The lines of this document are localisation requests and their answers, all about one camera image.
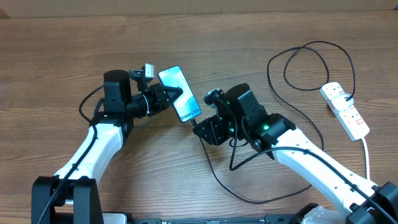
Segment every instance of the beige wall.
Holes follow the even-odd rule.
[[[398,0],[0,0],[3,14],[11,18],[388,10],[397,5]]]

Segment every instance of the wooden table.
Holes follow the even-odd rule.
[[[285,115],[320,145],[308,121],[279,101],[266,80],[273,55],[311,40],[334,42],[352,56],[355,104],[371,128],[366,139],[372,180],[398,184],[397,11],[1,19],[0,223],[30,223],[33,181],[53,175],[80,146],[88,124],[78,105],[108,70],[139,69],[148,62],[159,71],[178,64],[199,100],[213,88],[247,82],[268,112]],[[343,52],[312,47],[325,58],[331,81],[351,92],[353,77]],[[364,176],[361,141],[349,140],[318,91],[297,91],[283,80],[288,57],[271,65],[275,88],[314,120],[329,155]],[[302,88],[320,86],[326,78],[319,58],[304,51],[287,74]],[[88,100],[85,113],[92,113],[101,96]],[[198,121],[214,114],[202,100],[200,105]],[[241,202],[217,184],[191,124],[180,123],[173,109],[136,124],[142,125],[133,129],[99,184],[104,211],[200,218],[295,213],[309,202],[333,208],[314,188],[265,205]],[[272,198],[308,184],[266,156],[230,172],[228,144],[208,150],[220,180],[244,198]],[[240,148],[236,160],[253,153]]]

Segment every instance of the phone screen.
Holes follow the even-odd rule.
[[[175,112],[181,122],[189,121],[201,114],[199,104],[178,65],[159,72],[158,77],[163,85],[182,89],[182,95],[173,103]]]

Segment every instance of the white cable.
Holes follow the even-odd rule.
[[[369,152],[368,152],[368,145],[366,144],[365,138],[361,138],[363,142],[363,148],[365,150],[365,163],[366,163],[366,178],[368,180],[371,179],[371,165],[369,163]]]

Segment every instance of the power strip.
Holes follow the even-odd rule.
[[[354,106],[354,99],[345,100],[349,94],[339,83],[327,83],[320,92],[352,141],[362,139],[369,133],[368,125]]]

